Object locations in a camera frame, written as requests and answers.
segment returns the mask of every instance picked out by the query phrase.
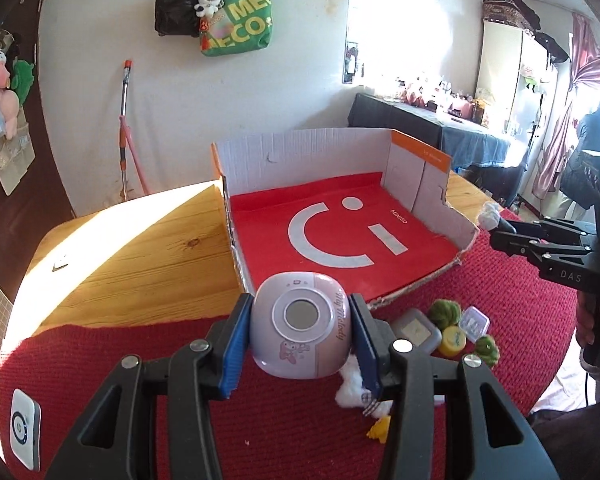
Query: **mop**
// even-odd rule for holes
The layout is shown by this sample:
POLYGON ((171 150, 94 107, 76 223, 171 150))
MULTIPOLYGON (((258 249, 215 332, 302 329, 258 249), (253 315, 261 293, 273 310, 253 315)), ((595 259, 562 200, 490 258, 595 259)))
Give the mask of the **mop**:
POLYGON ((128 190, 126 184, 126 146, 129 145, 131 151, 131 157, 136 165, 136 171, 138 172, 138 178, 140 179, 140 185, 145 195, 150 194, 149 187, 146 184, 146 178, 144 171, 138 161, 138 154, 136 152, 136 146, 134 144, 133 137, 131 136, 131 128, 126 124, 126 94, 129 88, 129 76, 131 74, 132 62, 130 59, 125 61, 125 76, 122 80, 122 105, 120 107, 120 173, 122 174, 122 198, 124 202, 128 200, 128 190))

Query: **green yarn ball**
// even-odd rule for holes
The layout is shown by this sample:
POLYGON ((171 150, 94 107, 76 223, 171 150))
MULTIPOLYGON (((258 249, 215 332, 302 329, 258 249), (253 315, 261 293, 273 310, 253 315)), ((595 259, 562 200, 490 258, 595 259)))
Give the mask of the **green yarn ball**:
POLYGON ((427 317, 440 331, 443 331, 449 326, 457 325, 461 314, 462 309, 460 309, 460 305, 457 302, 436 300, 427 312, 427 317))
POLYGON ((475 342, 474 353, 489 367, 493 368, 500 360, 500 349, 490 335, 482 336, 475 342))

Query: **yellow toy chick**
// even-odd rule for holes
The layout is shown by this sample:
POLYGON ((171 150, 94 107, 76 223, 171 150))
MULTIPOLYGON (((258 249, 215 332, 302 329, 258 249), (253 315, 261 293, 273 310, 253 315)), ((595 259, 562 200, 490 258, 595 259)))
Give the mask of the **yellow toy chick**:
POLYGON ((386 443, 387 435, 389 434, 389 425, 391 424, 391 415, 386 415, 383 418, 376 420, 376 423, 366 433, 369 438, 376 438, 380 444, 386 443))

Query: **green tote bag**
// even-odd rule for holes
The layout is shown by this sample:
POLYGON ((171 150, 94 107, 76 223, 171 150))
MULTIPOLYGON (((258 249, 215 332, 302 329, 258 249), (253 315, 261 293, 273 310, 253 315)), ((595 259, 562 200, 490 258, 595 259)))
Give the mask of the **green tote bag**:
POLYGON ((211 18, 200 20, 200 50, 205 56, 227 56, 266 48, 273 22, 271 0, 222 0, 211 18))

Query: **metal screw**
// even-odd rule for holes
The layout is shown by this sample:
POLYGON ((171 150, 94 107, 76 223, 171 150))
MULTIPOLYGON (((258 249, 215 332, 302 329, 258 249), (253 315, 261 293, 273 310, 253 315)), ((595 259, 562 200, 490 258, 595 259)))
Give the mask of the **metal screw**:
POLYGON ((189 344, 189 348, 191 348, 194 352, 204 352, 207 348, 209 348, 209 343, 204 339, 196 339, 189 344))
POLYGON ((482 364, 482 359, 480 359, 476 354, 467 354, 462 358, 464 364, 471 368, 477 368, 482 364))
POLYGON ((394 341, 394 350, 396 352, 400 352, 401 354, 408 354, 413 350, 413 344, 411 341, 407 341, 406 339, 396 339, 394 341))
POLYGON ((122 359, 122 367, 129 370, 130 368, 135 368, 140 364, 140 359, 138 359, 135 355, 128 355, 122 359))

